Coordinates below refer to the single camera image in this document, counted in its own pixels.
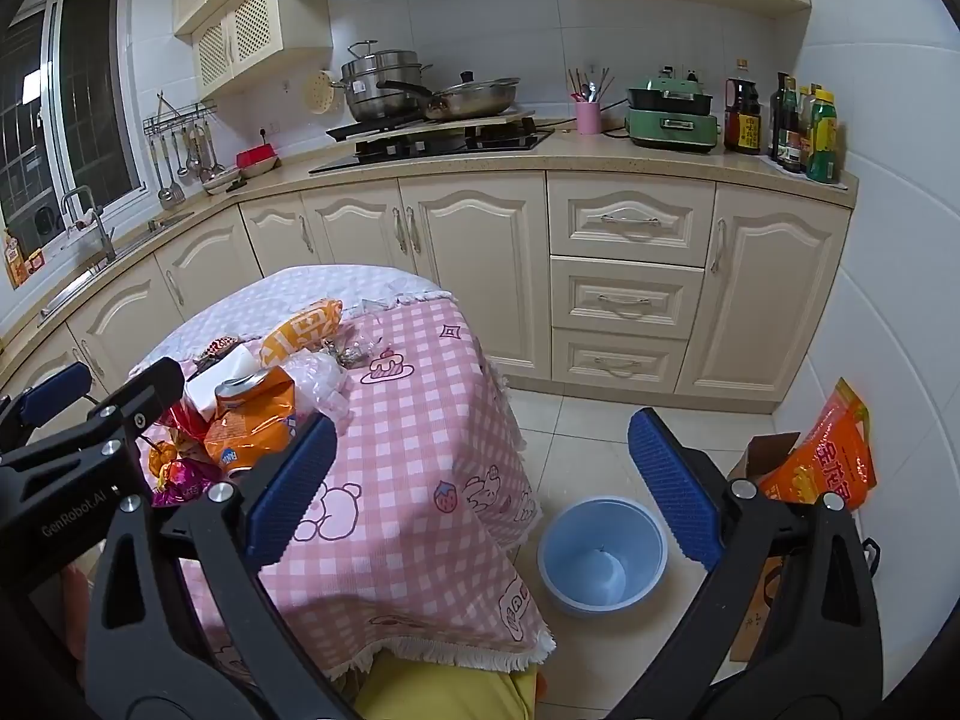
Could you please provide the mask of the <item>purple snack bag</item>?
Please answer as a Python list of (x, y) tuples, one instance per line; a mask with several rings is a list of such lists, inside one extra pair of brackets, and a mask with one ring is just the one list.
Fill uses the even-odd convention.
[(221, 470), (208, 461), (176, 458), (160, 461), (155, 468), (155, 507), (178, 507), (199, 499), (206, 489), (220, 483)]

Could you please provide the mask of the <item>orange soda can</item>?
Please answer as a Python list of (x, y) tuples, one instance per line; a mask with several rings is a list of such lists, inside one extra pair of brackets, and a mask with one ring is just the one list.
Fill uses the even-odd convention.
[(225, 475), (249, 472), (288, 447), (297, 422), (295, 384), (281, 367), (267, 367), (217, 388), (203, 447)]

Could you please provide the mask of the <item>white crumpled tissue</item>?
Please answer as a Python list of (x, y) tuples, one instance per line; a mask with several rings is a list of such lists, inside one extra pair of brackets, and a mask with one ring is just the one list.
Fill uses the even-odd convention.
[(217, 411), (217, 388), (230, 380), (252, 376), (259, 369), (259, 358), (245, 344), (238, 344), (221, 361), (188, 380), (184, 397), (205, 421), (210, 421)]

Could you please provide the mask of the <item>clear plastic wrapper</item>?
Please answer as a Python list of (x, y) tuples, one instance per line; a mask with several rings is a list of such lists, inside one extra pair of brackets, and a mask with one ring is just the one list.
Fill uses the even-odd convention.
[(299, 419), (314, 413), (329, 418), (342, 434), (352, 421), (347, 397), (347, 372), (338, 366), (334, 356), (324, 351), (313, 353), (301, 349), (280, 364), (295, 384), (295, 410)]

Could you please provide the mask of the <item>pink checkered tablecloth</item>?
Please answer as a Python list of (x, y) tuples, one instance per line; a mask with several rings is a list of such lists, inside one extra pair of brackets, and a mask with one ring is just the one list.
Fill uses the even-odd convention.
[(257, 344), (321, 299), (368, 359), (347, 372), (337, 456), (260, 580), (327, 676), (381, 652), (488, 671), (539, 665), (555, 642), (511, 551), (539, 520), (500, 379), (451, 294), (407, 271), (291, 266), (172, 330), (190, 366), (212, 341)]

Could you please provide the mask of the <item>orange white snack bag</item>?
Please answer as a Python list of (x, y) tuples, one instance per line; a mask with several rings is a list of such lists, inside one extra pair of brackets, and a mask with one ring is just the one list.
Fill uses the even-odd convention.
[(338, 299), (321, 299), (288, 317), (263, 337), (260, 366), (278, 366), (299, 351), (320, 348), (337, 334), (342, 314), (343, 304)]

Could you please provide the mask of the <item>chrome sink faucet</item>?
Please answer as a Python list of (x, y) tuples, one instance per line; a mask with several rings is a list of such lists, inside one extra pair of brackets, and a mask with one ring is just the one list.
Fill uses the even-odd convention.
[(87, 185), (80, 185), (80, 187), (65, 192), (62, 200), (60, 200), (60, 211), (64, 215), (67, 231), (85, 232), (88, 229), (93, 229), (101, 257), (106, 262), (114, 262), (117, 259), (112, 234), (107, 231), (103, 212), (94, 200), (91, 188)]

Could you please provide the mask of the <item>black patterned tote bag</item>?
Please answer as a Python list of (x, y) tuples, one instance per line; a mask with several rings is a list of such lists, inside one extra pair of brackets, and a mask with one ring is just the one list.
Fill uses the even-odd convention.
[(864, 554), (864, 561), (866, 561), (869, 574), (877, 574), (878, 566), (880, 566), (880, 556), (882, 556), (880, 544), (873, 538), (864, 538), (861, 543), (861, 550), (862, 554)]

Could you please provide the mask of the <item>cream base cabinets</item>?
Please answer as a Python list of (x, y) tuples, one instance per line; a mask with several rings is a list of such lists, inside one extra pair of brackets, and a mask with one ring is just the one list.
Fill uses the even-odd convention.
[(851, 216), (836, 190), (615, 172), (283, 193), (163, 221), (128, 262), (41, 312), (2, 383), (84, 362), (107, 390), (189, 320), (251, 314), (275, 275), (355, 304), (350, 268), (369, 265), (451, 294), (512, 382), (766, 413), (814, 338)]

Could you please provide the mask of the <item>hanging utensil rack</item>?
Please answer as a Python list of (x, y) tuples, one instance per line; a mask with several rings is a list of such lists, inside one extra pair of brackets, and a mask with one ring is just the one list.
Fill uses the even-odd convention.
[(156, 110), (142, 130), (158, 183), (156, 199), (163, 210), (172, 210), (185, 202), (191, 185), (205, 188), (226, 171), (213, 140), (217, 106), (200, 101), (176, 107), (162, 91), (155, 99)]

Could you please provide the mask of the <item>red container on counter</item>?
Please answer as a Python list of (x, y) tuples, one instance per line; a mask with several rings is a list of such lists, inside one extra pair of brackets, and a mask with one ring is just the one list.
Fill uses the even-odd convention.
[(236, 154), (236, 167), (244, 179), (262, 176), (278, 163), (278, 154), (270, 143), (254, 146)]

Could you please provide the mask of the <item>cream upper cabinet left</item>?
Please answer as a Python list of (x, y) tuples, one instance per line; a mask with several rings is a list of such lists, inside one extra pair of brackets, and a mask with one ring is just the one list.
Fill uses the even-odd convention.
[(327, 68), (334, 54), (329, 0), (174, 0), (174, 34), (192, 49), (202, 101), (304, 60)]

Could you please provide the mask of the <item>steel stock pot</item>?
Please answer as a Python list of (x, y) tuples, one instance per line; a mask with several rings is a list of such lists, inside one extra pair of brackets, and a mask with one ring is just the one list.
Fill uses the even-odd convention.
[(347, 107), (359, 124), (413, 114), (416, 99), (392, 83), (421, 85), (431, 64), (423, 64), (415, 50), (376, 50), (374, 41), (356, 41), (347, 47), (350, 60), (340, 69), (338, 87), (345, 93)]

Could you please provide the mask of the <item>green electric grill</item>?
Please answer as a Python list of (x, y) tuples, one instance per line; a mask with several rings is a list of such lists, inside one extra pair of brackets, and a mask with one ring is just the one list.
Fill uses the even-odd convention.
[(661, 75), (630, 88), (625, 125), (630, 140), (644, 148), (709, 153), (719, 142), (713, 96), (693, 78)]

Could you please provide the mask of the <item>steel frying pan with lid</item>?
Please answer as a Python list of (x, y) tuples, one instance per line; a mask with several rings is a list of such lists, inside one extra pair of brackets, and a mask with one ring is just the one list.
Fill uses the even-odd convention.
[(410, 94), (420, 107), (423, 117), (430, 122), (462, 121), (475, 117), (503, 114), (516, 101), (519, 78), (506, 76), (491, 82), (467, 80), (459, 85), (433, 91), (423, 85), (384, 80), (379, 89)]

